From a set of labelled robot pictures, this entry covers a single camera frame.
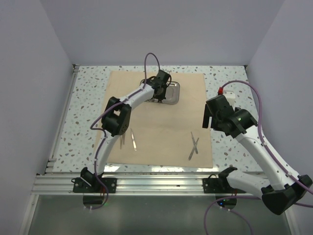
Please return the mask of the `steel pointed tweezers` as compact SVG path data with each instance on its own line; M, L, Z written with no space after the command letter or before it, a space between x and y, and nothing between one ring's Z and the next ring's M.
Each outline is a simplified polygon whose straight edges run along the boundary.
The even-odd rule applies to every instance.
M120 136L120 149L122 149L123 146L125 145L125 137L126 137L126 133Z

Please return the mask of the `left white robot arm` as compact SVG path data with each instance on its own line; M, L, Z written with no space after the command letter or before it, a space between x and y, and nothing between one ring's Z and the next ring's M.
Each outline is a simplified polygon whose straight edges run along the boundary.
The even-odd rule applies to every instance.
M146 77L144 82L132 93L121 98L113 96L109 99L103 114L90 127L91 130L102 131L104 136L95 152L92 171L89 171L87 167L81 171L80 178L84 182L86 190L99 192L106 187L100 177L115 142L129 127L131 112L147 100L164 100L166 89L171 81L172 77L169 73L159 70L156 76ZM101 121L101 127L96 129L94 125L98 121Z

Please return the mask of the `steel instrument tray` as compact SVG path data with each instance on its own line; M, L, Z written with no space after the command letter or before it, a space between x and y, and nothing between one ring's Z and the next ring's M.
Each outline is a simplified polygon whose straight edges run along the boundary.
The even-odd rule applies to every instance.
M179 93L180 84L175 81L168 81L166 85L158 86L153 97L145 102L174 105L179 101Z

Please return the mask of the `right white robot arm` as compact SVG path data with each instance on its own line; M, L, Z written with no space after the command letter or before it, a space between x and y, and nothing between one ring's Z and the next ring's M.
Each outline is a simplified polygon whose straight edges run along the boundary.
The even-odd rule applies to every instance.
M272 213L281 215L297 203L305 195L306 188L313 184L308 175L300 175L266 142L252 114L245 109L233 108L224 95L206 101L202 126L234 138L266 175L263 179L230 166L217 177L209 176L202 180L205 193L244 191L260 198Z

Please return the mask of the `beige cloth wrap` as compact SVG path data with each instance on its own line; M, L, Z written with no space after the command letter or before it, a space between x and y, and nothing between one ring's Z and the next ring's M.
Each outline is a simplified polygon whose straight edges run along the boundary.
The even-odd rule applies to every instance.
M107 164L212 168L210 130L202 128L206 103L204 75L175 73L171 77L180 84L178 103L144 102L135 108L126 131L125 145L120 149L120 141L116 141ZM137 151L133 148L131 128ZM194 153L189 161L193 148L191 132L199 141L198 154Z

